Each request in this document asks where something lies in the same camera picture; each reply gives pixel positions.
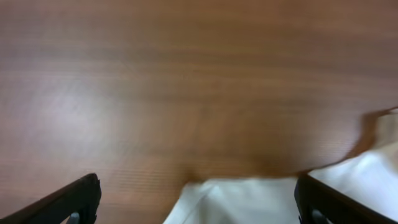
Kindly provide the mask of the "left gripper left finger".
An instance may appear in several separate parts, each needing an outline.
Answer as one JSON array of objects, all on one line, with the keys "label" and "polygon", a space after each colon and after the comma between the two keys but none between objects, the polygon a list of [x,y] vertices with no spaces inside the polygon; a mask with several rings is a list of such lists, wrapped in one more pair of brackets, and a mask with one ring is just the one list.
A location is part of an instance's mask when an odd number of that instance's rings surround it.
[{"label": "left gripper left finger", "polygon": [[1,219],[1,224],[61,223],[94,224],[101,200],[100,180],[87,174],[35,203]]}]

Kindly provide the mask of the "white and beige cloth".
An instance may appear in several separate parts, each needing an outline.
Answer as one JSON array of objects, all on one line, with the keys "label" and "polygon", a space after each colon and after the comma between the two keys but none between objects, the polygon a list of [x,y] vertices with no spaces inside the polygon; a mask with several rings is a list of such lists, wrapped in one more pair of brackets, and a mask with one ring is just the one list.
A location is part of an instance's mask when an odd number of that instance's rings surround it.
[{"label": "white and beige cloth", "polygon": [[[308,174],[339,193],[397,221],[397,110],[369,115],[361,142],[371,147]],[[300,223],[297,177],[211,179],[186,185],[167,223]]]}]

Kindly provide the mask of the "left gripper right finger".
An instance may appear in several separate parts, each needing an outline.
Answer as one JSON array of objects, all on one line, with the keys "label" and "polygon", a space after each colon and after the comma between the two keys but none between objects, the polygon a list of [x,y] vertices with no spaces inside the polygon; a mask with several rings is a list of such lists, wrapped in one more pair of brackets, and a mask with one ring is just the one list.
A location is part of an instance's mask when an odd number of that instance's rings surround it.
[{"label": "left gripper right finger", "polygon": [[308,174],[298,178],[294,198],[301,224],[397,224]]}]

